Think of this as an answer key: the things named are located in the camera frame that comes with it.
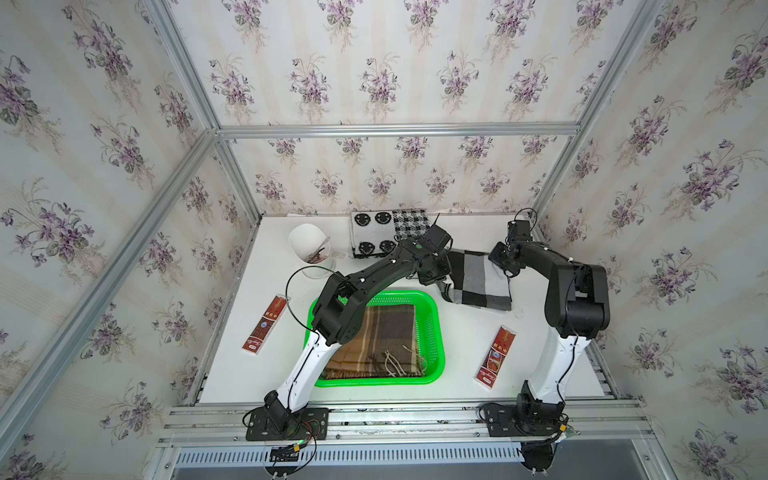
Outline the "black grey checked scarf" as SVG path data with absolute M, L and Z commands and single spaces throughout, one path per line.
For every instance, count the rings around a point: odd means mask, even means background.
M 437 283 L 442 298 L 453 304 L 508 312 L 512 310 L 510 282 L 489 255 L 470 250 L 448 253 L 451 273 Z

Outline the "white black smiley scarf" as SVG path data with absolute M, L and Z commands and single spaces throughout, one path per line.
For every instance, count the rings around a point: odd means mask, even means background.
M 350 214 L 354 258 L 384 257 L 400 240 L 423 235 L 431 223 L 422 209 L 397 209 Z

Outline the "brown plaid scarf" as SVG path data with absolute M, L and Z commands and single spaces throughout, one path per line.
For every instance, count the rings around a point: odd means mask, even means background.
M 422 377 L 427 368 L 420 354 L 415 307 L 369 306 L 358 335 L 326 365 L 322 380 Z

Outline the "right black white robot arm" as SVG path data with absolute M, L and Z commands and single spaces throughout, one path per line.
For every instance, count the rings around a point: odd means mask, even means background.
M 576 361 L 610 323 L 606 270 L 573 260 L 539 242 L 499 242 L 490 261 L 514 277 L 531 268 L 548 281 L 544 318 L 549 326 L 537 367 L 517 397 L 521 416 L 556 417 Z

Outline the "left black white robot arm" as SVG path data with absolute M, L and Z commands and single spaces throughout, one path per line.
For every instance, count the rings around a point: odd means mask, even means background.
M 311 334 L 288 378 L 264 397 L 263 408 L 280 429 L 296 418 L 332 356 L 359 333 L 369 302 L 395 282 L 414 274 L 424 286 L 444 280 L 451 272 L 450 234 L 438 226 L 420 237 L 398 242 L 374 264 L 343 274 L 333 272 L 312 308 Z

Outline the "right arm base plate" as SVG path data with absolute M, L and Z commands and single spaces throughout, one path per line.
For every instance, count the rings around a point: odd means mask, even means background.
M 489 402 L 479 407 L 480 419 L 491 437 L 551 437 L 561 431 L 565 403 L 518 406 Z

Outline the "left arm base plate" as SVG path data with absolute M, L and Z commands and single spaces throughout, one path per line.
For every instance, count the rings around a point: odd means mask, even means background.
M 242 417 L 247 441 L 325 440 L 330 410 L 304 408 L 297 413 L 270 412 L 265 407 L 248 411 Z

